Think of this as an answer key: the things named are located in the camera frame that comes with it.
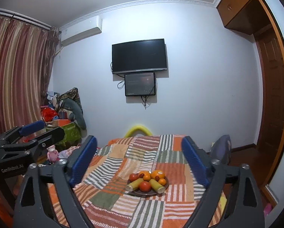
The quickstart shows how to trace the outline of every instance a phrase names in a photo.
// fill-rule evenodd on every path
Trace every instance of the pink stuffed animal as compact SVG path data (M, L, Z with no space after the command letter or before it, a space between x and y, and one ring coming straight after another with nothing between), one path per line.
M55 149L55 145L47 148L47 159L53 164L59 160L59 152Z

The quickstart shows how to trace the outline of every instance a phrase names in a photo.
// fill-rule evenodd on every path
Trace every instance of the curtain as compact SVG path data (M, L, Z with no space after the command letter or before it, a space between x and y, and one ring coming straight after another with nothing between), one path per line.
M42 119L57 35L0 16L0 133Z

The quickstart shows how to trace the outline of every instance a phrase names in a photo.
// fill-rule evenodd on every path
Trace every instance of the striped tablecloth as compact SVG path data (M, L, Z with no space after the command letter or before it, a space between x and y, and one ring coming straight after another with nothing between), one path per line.
M198 205L205 188L197 184L181 151L184 135L154 135L116 139L98 151L83 181L74 188L85 213L95 227L183 227ZM169 179L165 193L150 198L128 195L129 174L163 170ZM54 210L68 226L50 186ZM218 204L210 226L219 222Z

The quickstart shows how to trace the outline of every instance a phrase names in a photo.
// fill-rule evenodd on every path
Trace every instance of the screw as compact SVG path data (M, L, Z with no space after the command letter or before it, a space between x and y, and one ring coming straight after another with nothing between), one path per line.
M249 165L248 164L242 164L242 166L241 166L243 169L246 169L246 170L248 170L249 169Z
M30 169L34 169L34 168L36 168L36 167L37 167L36 163L33 163L33 164L30 164L30 165L29 165L29 168L30 168Z
M67 163L67 159L60 159L59 160L59 164L66 164Z
M219 165L220 164L220 160L219 159L213 159L211 161L212 164L215 164L215 165Z

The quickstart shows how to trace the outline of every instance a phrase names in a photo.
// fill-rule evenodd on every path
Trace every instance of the baseboard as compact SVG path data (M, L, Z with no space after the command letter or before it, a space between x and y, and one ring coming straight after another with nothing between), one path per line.
M272 207L275 207L278 203L278 199L273 195L272 191L270 190L268 185L265 185L260 189L260 191L263 193L263 195L267 198L269 203L272 205Z
M234 153L234 152L242 151L242 150L249 149L249 148L252 148L252 147L256 148L256 145L253 143L253 144L249 144L249 145L246 145L246 146L240 146L240 147L232 148L231 152Z

